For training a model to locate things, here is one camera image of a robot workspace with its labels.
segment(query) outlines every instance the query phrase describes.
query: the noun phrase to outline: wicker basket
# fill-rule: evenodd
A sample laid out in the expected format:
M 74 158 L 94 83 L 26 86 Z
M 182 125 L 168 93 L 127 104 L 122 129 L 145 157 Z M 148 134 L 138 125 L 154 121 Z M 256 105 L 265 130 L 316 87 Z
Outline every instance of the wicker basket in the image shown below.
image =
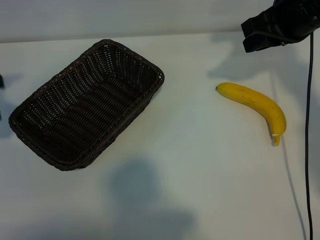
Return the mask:
M 102 40 L 18 106 L 9 124 L 57 169 L 85 168 L 145 109 L 164 78 L 142 56 Z

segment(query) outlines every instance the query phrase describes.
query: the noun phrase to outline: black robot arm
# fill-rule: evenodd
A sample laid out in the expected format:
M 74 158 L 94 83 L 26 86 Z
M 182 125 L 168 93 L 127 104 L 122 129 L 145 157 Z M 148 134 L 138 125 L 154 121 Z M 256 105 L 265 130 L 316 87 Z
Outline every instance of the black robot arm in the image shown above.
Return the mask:
M 320 0 L 275 0 L 241 27 L 247 53 L 298 43 L 320 27 Z

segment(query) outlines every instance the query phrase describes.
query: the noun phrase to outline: banana tip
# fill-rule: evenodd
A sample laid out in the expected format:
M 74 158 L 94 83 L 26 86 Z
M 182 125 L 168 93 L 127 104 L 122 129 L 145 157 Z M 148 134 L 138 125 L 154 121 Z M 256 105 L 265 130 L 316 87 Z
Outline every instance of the banana tip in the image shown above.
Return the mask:
M 274 136 L 273 139 L 274 139 L 274 144 L 276 146 L 279 146 L 279 144 L 280 144 L 280 136 Z

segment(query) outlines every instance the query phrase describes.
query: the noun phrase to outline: white wall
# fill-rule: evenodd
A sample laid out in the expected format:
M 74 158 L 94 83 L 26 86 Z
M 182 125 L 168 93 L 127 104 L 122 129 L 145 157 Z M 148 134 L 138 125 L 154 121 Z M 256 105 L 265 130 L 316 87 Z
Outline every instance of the white wall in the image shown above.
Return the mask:
M 1 0 L 0 42 L 240 29 L 273 0 Z

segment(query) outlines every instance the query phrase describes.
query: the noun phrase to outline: basket rim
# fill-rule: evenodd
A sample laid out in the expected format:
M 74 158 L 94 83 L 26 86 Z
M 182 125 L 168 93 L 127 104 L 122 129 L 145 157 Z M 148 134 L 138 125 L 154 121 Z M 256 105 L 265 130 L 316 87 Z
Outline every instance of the basket rim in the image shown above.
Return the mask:
M 153 68 L 153 70 L 155 70 L 155 72 L 157 73 L 157 78 L 155 79 L 154 83 L 152 84 L 152 86 L 145 91 L 141 96 L 139 96 L 134 102 L 132 102 L 130 104 L 130 106 L 123 112 L 123 114 L 121 114 L 108 128 L 107 130 L 101 134 L 96 140 L 94 140 L 88 147 L 84 148 L 78 155 L 78 157 L 75 160 L 71 160 L 69 161 L 70 164 L 74 163 L 74 162 L 78 162 L 79 159 L 81 159 L 86 153 L 91 152 L 94 153 L 95 150 L 98 149 L 97 144 L 101 141 L 101 139 L 105 138 L 111 131 L 111 129 L 114 129 L 114 127 L 122 120 L 125 119 L 129 113 L 131 112 L 132 108 L 137 106 L 139 104 L 139 102 L 143 101 L 143 99 L 150 94 L 152 91 L 155 90 L 156 86 L 159 85 L 159 87 L 163 84 L 164 79 L 165 79 L 165 75 L 163 73 L 163 71 L 157 67 L 156 65 L 154 65 L 153 63 L 151 63 L 150 61 L 148 61 L 147 59 L 145 59 L 144 57 L 142 57 L 141 55 L 139 55 L 138 53 L 132 51 L 130 48 L 124 46 L 121 43 L 118 43 L 116 41 L 113 41 L 111 39 L 102 39 L 99 42 L 96 42 L 93 46 L 91 46 L 89 49 L 87 49 L 84 53 L 82 53 L 76 60 L 74 60 L 72 63 L 70 63 L 67 67 L 65 67 L 61 72 L 59 72 L 58 74 L 54 75 L 49 81 L 47 81 L 46 83 L 44 83 L 42 86 L 40 86 L 34 93 L 32 93 L 26 100 L 24 100 L 19 106 L 16 107 L 16 109 L 11 113 L 10 117 L 9 117 L 9 125 L 11 127 L 11 129 L 13 130 L 13 132 L 15 132 L 16 134 L 22 135 L 23 138 L 26 138 L 31 144 L 27 144 L 25 141 L 23 141 L 29 148 L 31 148 L 31 150 L 34 151 L 34 148 L 37 149 L 41 149 L 43 152 L 45 152 L 47 155 L 49 155 L 51 158 L 55 159 L 56 161 L 60 162 L 54 155 L 50 154 L 49 152 L 47 152 L 45 149 L 43 149 L 41 146 L 39 146 L 37 144 L 37 142 L 35 142 L 32 137 L 30 136 L 30 134 L 28 134 L 26 131 L 24 131 L 23 129 L 21 129 L 20 125 L 17 124 L 17 118 L 19 118 L 22 114 L 22 112 L 24 111 L 24 109 L 26 109 L 27 106 L 29 106 L 35 99 L 40 98 L 42 95 L 44 95 L 48 90 L 51 89 L 51 87 L 61 81 L 66 75 L 72 73 L 72 71 L 74 71 L 74 69 L 79 66 L 80 64 L 82 64 L 86 58 L 88 56 L 91 56 L 97 49 L 101 48 L 102 46 L 105 45 L 113 45 L 116 46 L 119 49 L 122 49 L 123 51 L 126 51 L 126 53 L 128 53 L 129 55 L 131 55 L 131 57 L 135 58 L 137 61 L 141 61 L 147 65 L 149 65 L 151 68 Z

